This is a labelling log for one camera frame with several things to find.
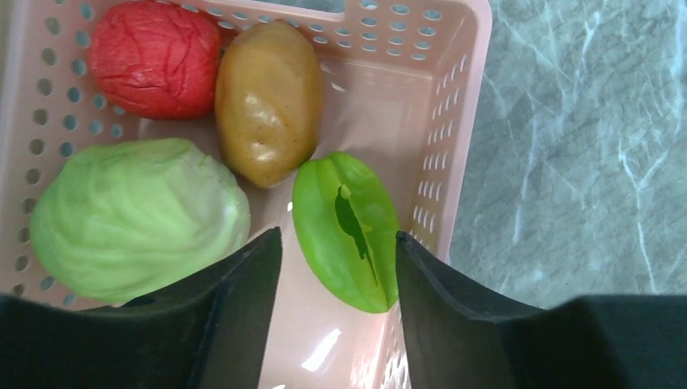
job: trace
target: green cabbage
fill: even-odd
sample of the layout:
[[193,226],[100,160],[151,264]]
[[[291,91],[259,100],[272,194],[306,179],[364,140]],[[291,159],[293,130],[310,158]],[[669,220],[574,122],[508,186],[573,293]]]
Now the green cabbage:
[[31,216],[45,269],[120,303],[240,249],[250,210],[233,174],[185,139],[94,145],[72,156]]

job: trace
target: red tomato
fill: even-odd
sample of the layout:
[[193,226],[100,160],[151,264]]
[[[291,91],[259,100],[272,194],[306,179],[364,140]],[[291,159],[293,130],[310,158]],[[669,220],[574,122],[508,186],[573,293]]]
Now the red tomato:
[[158,2],[107,10],[88,62],[109,101],[143,118],[181,120],[214,105],[221,36],[205,16]]

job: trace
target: pepper cutout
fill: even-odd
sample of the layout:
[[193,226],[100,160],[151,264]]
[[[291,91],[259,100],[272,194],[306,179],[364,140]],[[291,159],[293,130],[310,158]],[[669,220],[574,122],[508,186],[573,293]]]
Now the pepper cutout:
[[301,166],[292,201],[298,242],[322,285],[358,310],[387,312],[399,298],[399,220],[377,174],[345,152],[332,152]]

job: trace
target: plastic vegetable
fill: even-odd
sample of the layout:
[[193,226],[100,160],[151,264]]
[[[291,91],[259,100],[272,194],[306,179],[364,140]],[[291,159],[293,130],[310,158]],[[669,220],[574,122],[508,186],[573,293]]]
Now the plastic vegetable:
[[305,259],[338,299],[370,313],[398,300],[399,220],[377,175],[344,152],[305,162],[294,182],[293,224]]
[[224,163],[259,188],[281,183],[318,146],[324,82],[313,46],[275,21],[239,34],[215,98]]
[[218,28],[203,15],[160,2],[108,9],[88,48],[108,99],[150,119],[190,119],[212,110],[220,63]]
[[45,269],[83,297],[119,303],[240,249],[248,199],[190,141],[95,145],[72,156],[31,217]]

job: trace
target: gray marble surface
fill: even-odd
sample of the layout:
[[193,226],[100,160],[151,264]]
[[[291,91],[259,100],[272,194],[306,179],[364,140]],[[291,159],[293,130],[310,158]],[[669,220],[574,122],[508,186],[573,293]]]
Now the gray marble surface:
[[452,266],[543,307],[687,293],[687,1],[491,4]]

